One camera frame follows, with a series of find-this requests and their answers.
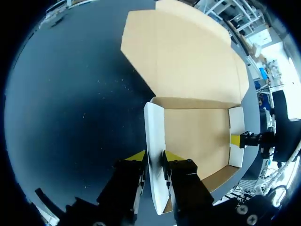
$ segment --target cardboard box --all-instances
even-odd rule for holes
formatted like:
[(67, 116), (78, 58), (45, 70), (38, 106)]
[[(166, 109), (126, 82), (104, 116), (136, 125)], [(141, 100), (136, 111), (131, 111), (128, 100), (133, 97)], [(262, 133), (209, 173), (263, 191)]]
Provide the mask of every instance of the cardboard box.
[(144, 108), (150, 185), (158, 214), (171, 211), (159, 159), (166, 149), (191, 158), (209, 191), (242, 166), (240, 103), (249, 88), (246, 65), (228, 32), (210, 17), (175, 0), (156, 10), (129, 12), (121, 51), (156, 94)]

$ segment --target table surface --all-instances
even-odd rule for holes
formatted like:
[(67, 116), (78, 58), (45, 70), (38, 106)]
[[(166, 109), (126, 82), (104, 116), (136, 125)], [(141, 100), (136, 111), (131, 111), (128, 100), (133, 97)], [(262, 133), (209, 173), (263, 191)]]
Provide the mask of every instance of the table surface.
[[(154, 4), (102, 0), (75, 7), (56, 26), (35, 32), (21, 52), (7, 84), (5, 136), (18, 183), (42, 209), (34, 193), (39, 187), (63, 210), (75, 196), (96, 204), (115, 160), (146, 149), (143, 107), (154, 94), (120, 44), (127, 13)], [(259, 132), (249, 79), (245, 126)], [(237, 184), (257, 152), (245, 149), (243, 168), (213, 192), (216, 200)], [(147, 180), (136, 225), (155, 223), (175, 221), (172, 213), (156, 214)]]

